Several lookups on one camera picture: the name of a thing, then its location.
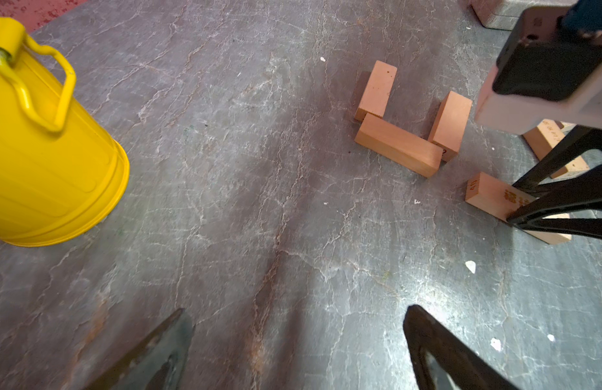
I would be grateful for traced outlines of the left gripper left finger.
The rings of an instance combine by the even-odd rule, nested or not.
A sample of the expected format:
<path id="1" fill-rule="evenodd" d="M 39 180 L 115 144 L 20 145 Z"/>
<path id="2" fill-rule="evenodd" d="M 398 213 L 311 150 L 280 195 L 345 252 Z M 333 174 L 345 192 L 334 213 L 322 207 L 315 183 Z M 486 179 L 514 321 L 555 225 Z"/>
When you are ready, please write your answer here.
<path id="1" fill-rule="evenodd" d="M 178 309 L 87 389 L 179 389 L 194 328 Z"/>

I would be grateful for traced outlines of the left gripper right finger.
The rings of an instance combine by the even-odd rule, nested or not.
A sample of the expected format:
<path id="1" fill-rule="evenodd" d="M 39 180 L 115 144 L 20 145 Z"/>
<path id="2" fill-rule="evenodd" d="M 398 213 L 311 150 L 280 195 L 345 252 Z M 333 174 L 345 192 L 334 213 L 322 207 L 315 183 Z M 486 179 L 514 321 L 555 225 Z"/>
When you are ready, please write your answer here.
<path id="1" fill-rule="evenodd" d="M 419 389 L 515 389 L 422 306 L 410 305 L 403 320 Z"/>

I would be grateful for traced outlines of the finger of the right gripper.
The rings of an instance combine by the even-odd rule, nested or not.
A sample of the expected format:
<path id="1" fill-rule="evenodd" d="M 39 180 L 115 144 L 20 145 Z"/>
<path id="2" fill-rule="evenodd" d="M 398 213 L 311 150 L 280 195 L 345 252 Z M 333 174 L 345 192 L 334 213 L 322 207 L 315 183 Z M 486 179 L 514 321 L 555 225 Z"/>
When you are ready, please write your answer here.
<path id="1" fill-rule="evenodd" d="M 543 160 L 512 186 L 529 195 L 547 195 L 559 190 L 569 180 L 544 185 L 541 185 L 541 182 L 588 150 L 602 151 L 602 129 L 577 125 Z"/>
<path id="2" fill-rule="evenodd" d="M 507 216 L 524 231 L 563 233 L 602 240 L 602 218 L 562 219 L 562 214 L 602 211 L 602 164 Z"/>

